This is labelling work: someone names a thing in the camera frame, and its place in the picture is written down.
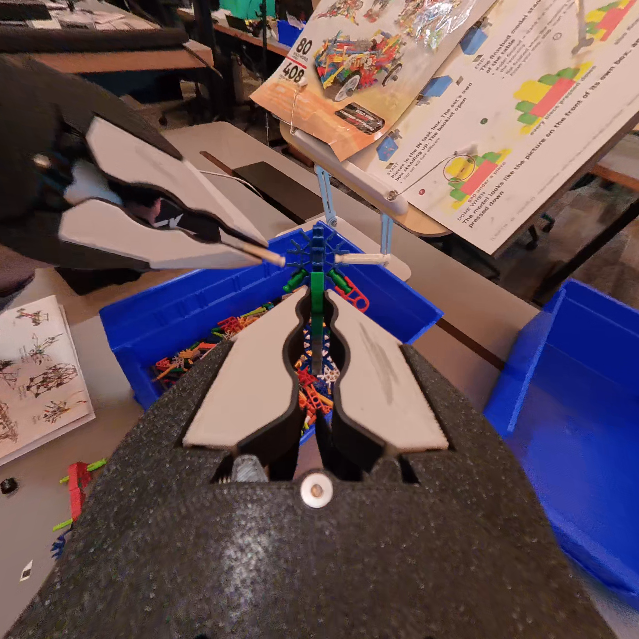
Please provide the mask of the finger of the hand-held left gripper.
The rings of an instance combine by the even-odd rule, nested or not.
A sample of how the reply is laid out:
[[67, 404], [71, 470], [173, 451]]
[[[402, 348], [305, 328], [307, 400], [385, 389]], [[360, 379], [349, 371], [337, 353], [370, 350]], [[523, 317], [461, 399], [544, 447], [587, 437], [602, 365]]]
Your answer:
[[219, 239], [197, 238], [183, 228], [159, 229], [134, 219], [115, 204], [89, 199], [61, 215], [58, 238], [62, 242], [143, 262], [152, 270], [232, 270], [260, 262], [278, 267], [286, 259], [271, 250], [264, 238], [247, 229], [228, 226], [211, 212], [186, 210], [188, 221], [206, 232], [217, 230]]
[[267, 246], [243, 212], [186, 159], [175, 158], [98, 116], [86, 141], [96, 164], [110, 179], [152, 188], [188, 211], [209, 214], [244, 242]]

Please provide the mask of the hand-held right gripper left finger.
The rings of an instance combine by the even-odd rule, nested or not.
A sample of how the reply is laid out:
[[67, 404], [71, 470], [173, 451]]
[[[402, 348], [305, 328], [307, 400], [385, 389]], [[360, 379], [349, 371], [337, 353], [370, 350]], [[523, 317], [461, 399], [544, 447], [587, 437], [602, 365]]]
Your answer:
[[271, 478], [292, 478], [305, 417], [294, 364], [310, 292], [297, 290], [234, 339], [185, 433], [185, 446], [251, 454]]

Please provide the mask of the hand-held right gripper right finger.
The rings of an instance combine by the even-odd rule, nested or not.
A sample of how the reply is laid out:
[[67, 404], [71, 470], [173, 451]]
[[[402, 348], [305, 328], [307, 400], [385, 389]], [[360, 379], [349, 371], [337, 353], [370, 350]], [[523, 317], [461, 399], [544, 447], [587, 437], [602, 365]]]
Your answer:
[[409, 455], [448, 439], [406, 357], [406, 344], [335, 292], [325, 294], [326, 348], [337, 369], [322, 463], [338, 479], [416, 479]]

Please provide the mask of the pile of construction toy pieces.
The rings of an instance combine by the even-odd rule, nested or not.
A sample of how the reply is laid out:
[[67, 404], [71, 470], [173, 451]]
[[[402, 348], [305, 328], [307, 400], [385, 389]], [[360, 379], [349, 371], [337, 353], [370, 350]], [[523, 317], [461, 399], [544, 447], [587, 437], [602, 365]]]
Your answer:
[[[192, 344], [152, 363], [148, 367], [151, 382], [161, 393], [169, 390], [218, 344], [237, 337], [241, 331], [256, 323], [281, 301], [283, 298], [267, 301], [247, 313], [220, 320], [206, 335], [195, 339]], [[302, 351], [294, 363], [298, 378], [299, 407], [305, 418], [300, 435], [301, 443], [306, 443], [309, 436], [315, 432], [319, 413], [324, 416], [328, 426], [333, 415], [332, 391], [339, 371], [328, 354], [330, 334], [325, 323], [322, 344], [321, 370], [319, 373], [312, 373], [311, 323], [308, 322], [303, 331]]]

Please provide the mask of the blue plastic bin with label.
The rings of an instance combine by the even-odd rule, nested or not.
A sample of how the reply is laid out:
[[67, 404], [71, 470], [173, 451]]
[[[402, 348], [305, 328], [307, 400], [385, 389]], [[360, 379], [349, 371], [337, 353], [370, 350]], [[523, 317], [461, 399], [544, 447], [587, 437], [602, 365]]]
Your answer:
[[[269, 241], [269, 248], [286, 259], [284, 267], [265, 263], [230, 274], [196, 270], [100, 311], [112, 352], [130, 381], [136, 399], [146, 409], [139, 423], [145, 433], [164, 437], [164, 442], [171, 447], [186, 447], [186, 430], [234, 338], [218, 344], [163, 393], [151, 382], [148, 367], [203, 337], [228, 316], [242, 315], [267, 301], [288, 298], [290, 294], [285, 294], [283, 286], [296, 269], [288, 263], [296, 258], [287, 250], [292, 247], [292, 240], [306, 245], [302, 233], [297, 229]], [[336, 247], [340, 240], [344, 240], [348, 252], [362, 252], [338, 233], [330, 246]], [[341, 265], [340, 270], [353, 286], [352, 292], [340, 292], [328, 281], [325, 293], [337, 293], [406, 344], [407, 359], [409, 345], [443, 315], [381, 265]]]

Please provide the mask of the blue snowflake toy assembly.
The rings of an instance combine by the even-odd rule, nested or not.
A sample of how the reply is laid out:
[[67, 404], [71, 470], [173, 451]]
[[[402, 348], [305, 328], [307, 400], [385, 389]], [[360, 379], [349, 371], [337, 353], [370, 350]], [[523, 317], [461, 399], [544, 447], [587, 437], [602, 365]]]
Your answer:
[[330, 241], [337, 233], [332, 230], [328, 236], [325, 236], [326, 229], [326, 224], [316, 222], [310, 231], [302, 233], [306, 245], [303, 246], [292, 240], [292, 247], [287, 250], [287, 253], [294, 256], [296, 260], [290, 261], [288, 265], [295, 267], [295, 271], [283, 286], [285, 294], [292, 294], [302, 284], [309, 285], [311, 295], [309, 371], [314, 376], [323, 373], [324, 320], [328, 310], [325, 295], [327, 282], [334, 284], [340, 292], [350, 294], [353, 286], [347, 283], [346, 276], [340, 270], [341, 265], [386, 266], [390, 260], [388, 252], [348, 252], [344, 248], [344, 240], [340, 240], [336, 247], [331, 247]]

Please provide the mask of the red green toy assembly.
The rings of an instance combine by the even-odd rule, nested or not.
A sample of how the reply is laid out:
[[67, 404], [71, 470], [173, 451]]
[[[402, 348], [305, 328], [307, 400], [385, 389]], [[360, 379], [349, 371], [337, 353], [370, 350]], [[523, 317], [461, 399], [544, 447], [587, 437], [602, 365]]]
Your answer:
[[56, 538], [51, 545], [51, 558], [54, 561], [62, 557], [67, 539], [74, 529], [74, 525], [82, 514], [87, 498], [87, 488], [92, 483], [94, 475], [107, 465], [109, 458], [102, 458], [92, 463], [81, 461], [69, 465], [67, 475], [59, 480], [68, 489], [70, 517], [56, 526], [52, 531]]

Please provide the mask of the long dark office desk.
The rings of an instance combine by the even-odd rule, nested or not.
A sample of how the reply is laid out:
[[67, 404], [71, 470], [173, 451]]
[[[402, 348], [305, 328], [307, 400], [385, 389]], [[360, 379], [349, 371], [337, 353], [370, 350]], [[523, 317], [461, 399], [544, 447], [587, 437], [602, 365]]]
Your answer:
[[154, 25], [128, 30], [1, 26], [1, 57], [75, 75], [214, 67], [210, 47], [181, 29]]

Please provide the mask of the black flat pad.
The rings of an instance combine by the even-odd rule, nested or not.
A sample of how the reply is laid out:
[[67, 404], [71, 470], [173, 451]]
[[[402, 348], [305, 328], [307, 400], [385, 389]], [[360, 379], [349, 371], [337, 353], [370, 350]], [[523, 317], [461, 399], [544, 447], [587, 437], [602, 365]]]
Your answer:
[[320, 196], [266, 162], [237, 167], [234, 175], [254, 187], [267, 203], [301, 225], [316, 217], [324, 217]]

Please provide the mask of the white stand base blue posts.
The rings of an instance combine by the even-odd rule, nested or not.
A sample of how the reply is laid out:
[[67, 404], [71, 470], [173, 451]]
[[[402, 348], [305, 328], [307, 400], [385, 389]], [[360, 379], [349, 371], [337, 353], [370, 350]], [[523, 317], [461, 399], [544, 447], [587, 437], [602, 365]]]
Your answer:
[[379, 214], [380, 219], [380, 241], [377, 245], [372, 239], [365, 238], [364, 234], [339, 217], [333, 206], [332, 189], [330, 184], [330, 174], [318, 164], [314, 165], [314, 171], [318, 179], [320, 197], [323, 203], [324, 222], [332, 230], [357, 244], [369, 257], [378, 258], [376, 264], [385, 267], [396, 277], [406, 282], [411, 276], [410, 267], [392, 255], [392, 232], [394, 220], [385, 213]]

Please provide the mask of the white printed instruction sheet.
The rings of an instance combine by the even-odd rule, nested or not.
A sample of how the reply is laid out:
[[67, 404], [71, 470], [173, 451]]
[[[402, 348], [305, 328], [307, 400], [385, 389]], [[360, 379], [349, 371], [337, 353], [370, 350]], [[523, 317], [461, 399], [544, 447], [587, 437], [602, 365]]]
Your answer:
[[51, 295], [1, 313], [1, 466], [95, 418], [65, 310]]

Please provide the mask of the round wooden board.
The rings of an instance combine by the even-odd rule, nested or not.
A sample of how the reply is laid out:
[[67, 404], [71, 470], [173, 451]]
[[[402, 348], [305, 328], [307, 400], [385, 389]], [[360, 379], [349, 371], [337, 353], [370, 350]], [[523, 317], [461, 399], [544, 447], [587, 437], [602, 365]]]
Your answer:
[[390, 187], [351, 161], [339, 161], [329, 145], [306, 132], [292, 128], [291, 124], [284, 121], [279, 122], [279, 129], [290, 146], [413, 235], [424, 238], [451, 235], [450, 230], [409, 204], [404, 196], [397, 195], [389, 199]]

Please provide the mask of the empty blue plastic bin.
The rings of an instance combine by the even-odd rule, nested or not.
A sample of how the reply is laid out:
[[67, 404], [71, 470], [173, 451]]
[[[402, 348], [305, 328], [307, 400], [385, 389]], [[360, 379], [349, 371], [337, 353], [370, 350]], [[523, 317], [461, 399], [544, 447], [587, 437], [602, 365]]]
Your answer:
[[638, 609], [638, 311], [563, 283], [519, 332], [484, 415], [563, 552]]

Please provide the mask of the toy kit plastic bag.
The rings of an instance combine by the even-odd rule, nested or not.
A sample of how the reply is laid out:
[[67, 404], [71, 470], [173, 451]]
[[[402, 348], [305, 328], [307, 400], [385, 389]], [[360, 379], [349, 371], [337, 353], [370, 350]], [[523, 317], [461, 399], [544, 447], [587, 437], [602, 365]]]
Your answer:
[[251, 99], [339, 161], [382, 138], [494, 1], [320, 1]]

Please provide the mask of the instruction booklet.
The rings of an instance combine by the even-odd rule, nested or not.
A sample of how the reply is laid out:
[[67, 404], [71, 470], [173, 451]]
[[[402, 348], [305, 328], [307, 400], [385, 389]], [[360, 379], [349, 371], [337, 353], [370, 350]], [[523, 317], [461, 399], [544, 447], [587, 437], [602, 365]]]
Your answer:
[[499, 1], [353, 157], [494, 254], [638, 115], [637, 1]]

